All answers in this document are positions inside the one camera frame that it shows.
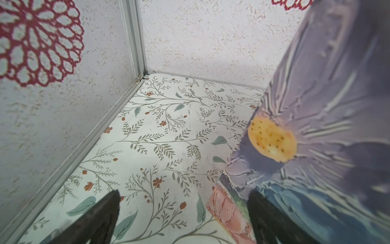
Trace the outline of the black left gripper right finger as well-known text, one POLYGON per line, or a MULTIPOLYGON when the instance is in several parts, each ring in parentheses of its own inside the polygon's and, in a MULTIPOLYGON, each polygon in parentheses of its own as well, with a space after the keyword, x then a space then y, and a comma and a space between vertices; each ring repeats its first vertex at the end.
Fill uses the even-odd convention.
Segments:
POLYGON ((258 244, 317 244, 265 196, 252 190, 247 208, 258 244))

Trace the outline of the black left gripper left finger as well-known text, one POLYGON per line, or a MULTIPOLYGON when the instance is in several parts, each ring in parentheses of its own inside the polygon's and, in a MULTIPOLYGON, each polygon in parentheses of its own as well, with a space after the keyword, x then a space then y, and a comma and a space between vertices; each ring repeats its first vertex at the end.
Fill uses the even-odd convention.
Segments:
POLYGON ((121 196, 118 190, 106 194, 51 244, 109 244, 119 216, 121 196))

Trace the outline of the floral paper bag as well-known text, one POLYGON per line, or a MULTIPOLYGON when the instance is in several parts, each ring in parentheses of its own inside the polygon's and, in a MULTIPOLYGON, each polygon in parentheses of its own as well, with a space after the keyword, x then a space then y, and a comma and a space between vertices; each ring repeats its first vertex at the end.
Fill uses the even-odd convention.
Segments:
POLYGON ((238 244, 252 190, 317 244, 389 243, 389 1, 310 6, 206 205, 238 244))

